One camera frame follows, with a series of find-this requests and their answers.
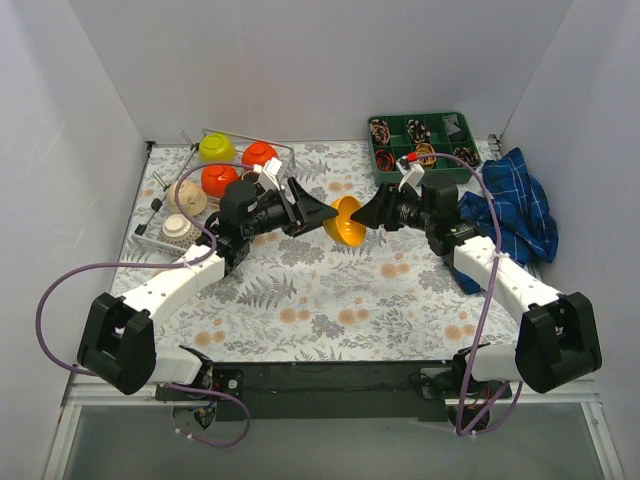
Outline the yellow bowl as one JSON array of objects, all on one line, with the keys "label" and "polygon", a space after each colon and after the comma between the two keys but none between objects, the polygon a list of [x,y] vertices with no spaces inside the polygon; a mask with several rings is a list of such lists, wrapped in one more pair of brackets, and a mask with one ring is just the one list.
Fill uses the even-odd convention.
[{"label": "yellow bowl", "polygon": [[361,246],[366,238],[366,227],[351,219],[351,215],[361,207],[359,200],[354,196],[345,195],[335,200],[331,207],[338,215],[323,222],[327,235],[343,246]]}]

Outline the brown white patterned bowl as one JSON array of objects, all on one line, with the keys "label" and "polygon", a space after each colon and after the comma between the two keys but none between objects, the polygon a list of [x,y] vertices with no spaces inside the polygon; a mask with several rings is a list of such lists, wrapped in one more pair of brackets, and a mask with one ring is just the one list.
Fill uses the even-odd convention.
[{"label": "brown white patterned bowl", "polygon": [[163,222],[158,240],[172,247],[188,249],[200,235],[201,231],[184,215],[172,214]]}]

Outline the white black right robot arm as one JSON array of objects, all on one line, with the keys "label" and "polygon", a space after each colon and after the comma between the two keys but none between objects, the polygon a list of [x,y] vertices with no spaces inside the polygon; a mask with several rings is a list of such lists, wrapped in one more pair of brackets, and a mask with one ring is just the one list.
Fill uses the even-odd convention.
[{"label": "white black right robot arm", "polygon": [[458,190],[443,174],[416,189],[409,177],[383,184],[351,218],[370,229],[423,232],[432,252],[485,290],[519,328],[512,345],[484,344],[459,351],[452,375],[472,382],[522,382],[537,393],[599,370],[603,359],[591,301],[544,284],[496,249],[495,240],[461,218]]}]

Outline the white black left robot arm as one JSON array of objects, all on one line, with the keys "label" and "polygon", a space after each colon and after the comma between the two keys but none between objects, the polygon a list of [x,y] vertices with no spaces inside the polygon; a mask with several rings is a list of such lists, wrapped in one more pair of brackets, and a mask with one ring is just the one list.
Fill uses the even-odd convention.
[{"label": "white black left robot arm", "polygon": [[79,364],[125,395],[147,384],[198,388],[208,358],[194,349],[157,346],[155,333],[202,289],[228,276],[253,240],[274,230],[297,237],[335,218],[335,208],[306,192],[294,178],[287,188],[260,191],[249,180],[225,189],[203,233],[170,268],[119,297],[100,295],[91,305]]}]

